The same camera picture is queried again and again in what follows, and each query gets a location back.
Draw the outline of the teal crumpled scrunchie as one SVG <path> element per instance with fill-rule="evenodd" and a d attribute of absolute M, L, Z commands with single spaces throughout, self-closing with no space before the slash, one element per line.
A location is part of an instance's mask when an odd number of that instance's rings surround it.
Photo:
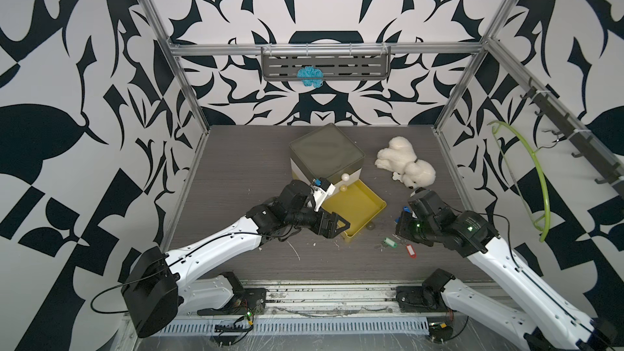
<path fill-rule="evenodd" d="M 304 84 L 305 87 L 313 87 L 315 89 L 322 87 L 324 83 L 323 72 L 312 66 L 300 68 L 297 71 L 297 78 Z"/>

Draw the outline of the yellow bottom drawer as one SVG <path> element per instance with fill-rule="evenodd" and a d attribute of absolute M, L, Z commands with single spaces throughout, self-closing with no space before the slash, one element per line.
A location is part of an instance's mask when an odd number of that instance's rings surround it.
<path fill-rule="evenodd" d="M 352 185 L 346 186 L 346 190 L 339 188 L 337 193 L 323 203 L 322 208 L 330 213 L 338 214 L 349 222 L 349 229 L 341 233 L 344 241 L 349 243 L 386 206 L 385 200 L 379 197 L 363 181 L 357 180 Z"/>

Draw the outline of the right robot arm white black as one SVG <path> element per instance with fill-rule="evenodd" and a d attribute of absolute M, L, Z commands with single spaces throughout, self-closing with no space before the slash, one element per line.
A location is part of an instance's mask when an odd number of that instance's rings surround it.
<path fill-rule="evenodd" d="M 411 194 L 396 224 L 398 237 L 458 253 L 517 303 L 513 309 L 475 291 L 448 271 L 421 286 L 424 306 L 445 306 L 488 327 L 521 350 L 611 350 L 617 329 L 568 302 L 515 254 L 493 223 L 474 211 L 456 214 L 426 188 Z"/>

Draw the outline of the dark wall hook rail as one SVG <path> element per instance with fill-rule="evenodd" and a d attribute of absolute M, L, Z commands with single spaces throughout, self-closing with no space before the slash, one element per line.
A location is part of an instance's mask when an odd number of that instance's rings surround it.
<path fill-rule="evenodd" d="M 564 137 L 577 149 L 572 157 L 586 159 L 600 175 L 595 182 L 610 185 L 622 197 L 623 162 L 550 90 L 538 89 L 532 78 L 521 81 L 520 85 L 525 90 L 523 99 L 530 99 L 539 109 L 536 115 L 547 117 L 556 128 L 554 134 Z"/>

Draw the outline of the grey slotted wall shelf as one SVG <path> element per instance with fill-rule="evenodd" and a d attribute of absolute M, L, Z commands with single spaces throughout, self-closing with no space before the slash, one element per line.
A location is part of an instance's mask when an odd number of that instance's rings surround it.
<path fill-rule="evenodd" d="M 391 50 L 355 45 L 307 45 L 299 50 L 270 46 L 262 50 L 260 61 L 267 81 L 300 81 L 297 71 L 306 66 L 320 69 L 324 81 L 380 81 L 390 74 Z"/>

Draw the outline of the drawer unit olive cream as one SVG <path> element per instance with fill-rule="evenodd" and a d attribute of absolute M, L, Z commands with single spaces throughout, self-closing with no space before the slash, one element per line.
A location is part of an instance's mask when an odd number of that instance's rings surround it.
<path fill-rule="evenodd" d="M 360 179 L 364 152 L 334 123 L 317 128 L 289 144 L 292 178 L 310 184 L 325 178 L 336 190 Z"/>

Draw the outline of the green clothes hanger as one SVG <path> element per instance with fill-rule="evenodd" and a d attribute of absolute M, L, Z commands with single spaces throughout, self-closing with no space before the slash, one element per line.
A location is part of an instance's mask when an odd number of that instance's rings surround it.
<path fill-rule="evenodd" d="M 527 217 L 534 229 L 539 234 L 539 242 L 546 243 L 552 227 L 552 206 L 544 169 L 537 157 L 537 150 L 529 144 L 529 141 L 511 124 L 501 120 L 493 120 L 488 123 L 491 129 L 495 145 L 500 153 L 501 162 L 507 170 L 506 175 L 513 181 L 513 189 L 521 198 Z M 526 152 L 527 159 L 531 161 L 523 164 L 523 174 L 517 174 L 519 157 L 511 154 L 512 148 L 521 146 Z"/>

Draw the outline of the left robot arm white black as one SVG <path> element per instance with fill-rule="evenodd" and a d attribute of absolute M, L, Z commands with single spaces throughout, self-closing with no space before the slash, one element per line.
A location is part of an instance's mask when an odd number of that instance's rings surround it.
<path fill-rule="evenodd" d="M 244 292 L 233 274 L 220 274 L 205 287 L 196 283 L 228 260 L 268 242 L 285 241 L 303 229 L 327 239 L 348 230 L 349 221 L 322 207 L 335 191 L 324 178 L 311 184 L 292 180 L 280 195 L 209 237 L 167 252 L 157 246 L 146 250 L 121 288 L 137 336 L 156 334 L 180 313 L 231 306 Z"/>

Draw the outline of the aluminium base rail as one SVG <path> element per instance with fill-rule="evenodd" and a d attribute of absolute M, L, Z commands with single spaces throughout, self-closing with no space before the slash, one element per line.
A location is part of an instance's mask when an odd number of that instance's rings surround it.
<path fill-rule="evenodd" d="M 442 306 L 434 309 L 413 297 L 397 297 L 401 286 L 419 287 L 419 283 L 365 281 L 268 281 L 247 280 L 243 287 L 264 289 L 264 297 L 247 298 L 247 306 L 258 315 L 292 315 L 300 317 L 346 317 L 352 315 L 444 315 Z"/>

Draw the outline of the white plush polar bear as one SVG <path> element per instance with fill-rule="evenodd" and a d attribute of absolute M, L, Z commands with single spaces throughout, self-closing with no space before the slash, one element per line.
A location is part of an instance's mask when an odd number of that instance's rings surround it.
<path fill-rule="evenodd" d="M 393 180 L 406 188 L 427 188 L 436 181 L 436 170 L 430 163 L 420 159 L 412 144 L 402 136 L 392 138 L 386 148 L 376 156 L 375 166 L 393 174 Z"/>

